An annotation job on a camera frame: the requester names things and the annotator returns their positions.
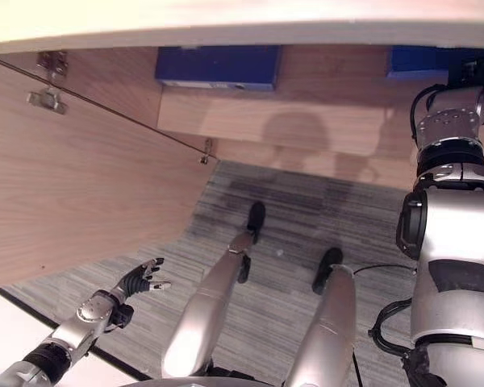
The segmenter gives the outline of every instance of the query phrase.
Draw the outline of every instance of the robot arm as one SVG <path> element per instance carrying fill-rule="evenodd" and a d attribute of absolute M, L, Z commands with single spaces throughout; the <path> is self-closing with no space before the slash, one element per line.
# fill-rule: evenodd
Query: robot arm
<path fill-rule="evenodd" d="M 34 351 L 2 373 L 0 385 L 48 387 L 59 382 L 102 334 L 128 325 L 134 313 L 125 303 L 130 296 L 170 287 L 169 282 L 152 280 L 163 261 L 157 258 L 145 262 L 123 276 L 109 292 L 95 292 Z"/>
<path fill-rule="evenodd" d="M 428 112 L 413 127 L 417 178 L 403 203 L 397 245 L 418 261 L 412 300 L 402 302 L 412 304 L 415 348 L 385 346 L 402 357 L 412 387 L 484 387 L 484 154 L 478 138 L 484 79 L 479 83 L 428 88 Z M 405 307 L 394 304 L 381 314 Z M 370 335 L 380 344 L 379 333 L 375 324 Z"/>

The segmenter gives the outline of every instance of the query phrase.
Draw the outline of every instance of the white floor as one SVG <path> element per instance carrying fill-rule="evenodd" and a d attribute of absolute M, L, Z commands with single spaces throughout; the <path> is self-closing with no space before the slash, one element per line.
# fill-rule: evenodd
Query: white floor
<path fill-rule="evenodd" d="M 0 373 L 33 350 L 51 329 L 0 296 Z M 70 369 L 58 386 L 115 387 L 136 380 L 90 354 Z"/>

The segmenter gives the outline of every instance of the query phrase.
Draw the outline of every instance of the wooden desk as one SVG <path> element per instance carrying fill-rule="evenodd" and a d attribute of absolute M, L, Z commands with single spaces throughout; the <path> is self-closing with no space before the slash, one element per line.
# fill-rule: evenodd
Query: wooden desk
<path fill-rule="evenodd" d="M 7 4 L 0 2 L 0 285 L 178 237 L 215 166 L 198 163 L 205 138 L 215 139 L 221 160 L 410 189 L 408 110 L 422 88 L 444 80 L 386 78 L 390 44 L 484 47 L 484 0 L 412 8 L 390 0 L 101 0 L 73 3 L 57 18 L 41 1 Z M 156 48 L 141 47 L 248 43 L 293 44 L 284 47 L 276 92 L 161 88 Z M 69 50 L 69 113 L 55 118 L 23 99 L 42 87 L 33 52 L 61 48 Z M 57 156 L 88 164 L 59 170 Z M 45 211 L 31 210 L 41 202 Z M 93 222 L 88 207 L 102 208 Z M 95 221 L 108 226 L 88 229 Z M 109 249 L 105 235 L 115 241 Z"/>

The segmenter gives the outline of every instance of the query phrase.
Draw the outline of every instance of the cabinet door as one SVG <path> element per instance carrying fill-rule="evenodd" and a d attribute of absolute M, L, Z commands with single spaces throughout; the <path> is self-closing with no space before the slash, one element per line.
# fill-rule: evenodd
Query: cabinet door
<path fill-rule="evenodd" d="M 0 65 L 0 286 L 166 243 L 186 228 L 215 162 Z"/>

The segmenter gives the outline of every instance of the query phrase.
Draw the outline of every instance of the gray carpet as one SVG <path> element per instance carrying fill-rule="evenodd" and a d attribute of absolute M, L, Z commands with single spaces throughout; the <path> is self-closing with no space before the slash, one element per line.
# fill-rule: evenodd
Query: gray carpet
<path fill-rule="evenodd" d="M 163 256 L 166 293 L 133 297 L 131 325 L 103 336 L 98 346 L 152 377 L 188 298 L 242 229 L 255 200 L 267 206 L 260 243 L 252 249 L 249 280 L 237 285 L 214 353 L 215 363 L 280 385 L 308 328 L 319 297 L 311 281 L 324 251 L 341 247 L 351 268 L 367 264 L 415 266 L 394 245 L 404 192 L 222 162 L 208 183 L 190 228 L 165 247 L 87 264 L 6 290 L 39 312 L 61 321 L 96 289 L 108 289 L 139 262 Z M 387 303 L 411 296 L 415 278 L 401 268 L 359 273 L 356 355 L 365 386 L 407 386 L 398 358 L 380 352 L 367 335 Z M 386 337 L 408 345 L 409 314 L 385 324 Z M 357 385 L 353 368 L 349 385 Z"/>

